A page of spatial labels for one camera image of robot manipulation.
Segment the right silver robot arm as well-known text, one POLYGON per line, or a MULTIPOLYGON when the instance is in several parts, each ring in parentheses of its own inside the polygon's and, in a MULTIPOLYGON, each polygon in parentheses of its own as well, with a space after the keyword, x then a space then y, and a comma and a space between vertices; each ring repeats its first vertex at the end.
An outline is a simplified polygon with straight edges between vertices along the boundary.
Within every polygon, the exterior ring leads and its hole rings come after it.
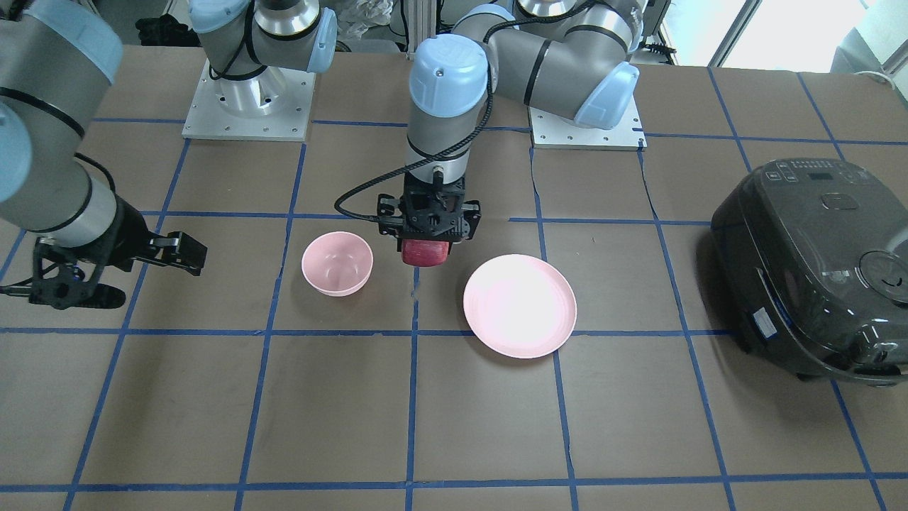
MULTIPOLYGON (((191 1, 207 65, 182 133, 190 139, 302 141, 314 77, 331 66, 338 21, 318 1, 191 1)), ((79 153, 116 81, 123 43, 72 1, 2 9, 1 213, 37 237, 28 278, 2 294, 55 309, 116 309, 105 268, 140 261, 198 276, 207 249, 187 233, 158 235, 79 153)))

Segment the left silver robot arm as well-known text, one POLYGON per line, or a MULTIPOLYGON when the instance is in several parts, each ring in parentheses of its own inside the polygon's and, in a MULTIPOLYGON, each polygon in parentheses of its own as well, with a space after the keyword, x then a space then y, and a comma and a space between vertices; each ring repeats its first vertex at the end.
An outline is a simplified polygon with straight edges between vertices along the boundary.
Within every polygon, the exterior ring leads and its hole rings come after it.
POLYGON ((380 195, 370 222, 400 245, 471 239, 481 209, 465 198, 468 156, 494 101, 519 101, 581 128, 613 128, 638 83, 627 59, 645 12, 644 1, 480 4, 451 32, 422 42, 409 75, 404 190, 380 195))

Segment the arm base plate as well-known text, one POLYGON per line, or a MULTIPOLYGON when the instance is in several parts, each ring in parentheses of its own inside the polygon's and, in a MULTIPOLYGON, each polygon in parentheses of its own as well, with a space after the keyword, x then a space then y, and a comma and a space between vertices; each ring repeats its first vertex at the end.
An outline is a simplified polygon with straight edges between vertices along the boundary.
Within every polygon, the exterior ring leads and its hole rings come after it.
POLYGON ((182 136, 208 141, 304 142, 316 74, 267 67, 244 81, 214 80, 202 68, 182 136))
POLYGON ((528 118, 534 148, 638 151, 648 147, 633 98, 616 127, 610 130, 575 126, 570 120, 533 107, 528 108, 528 118))

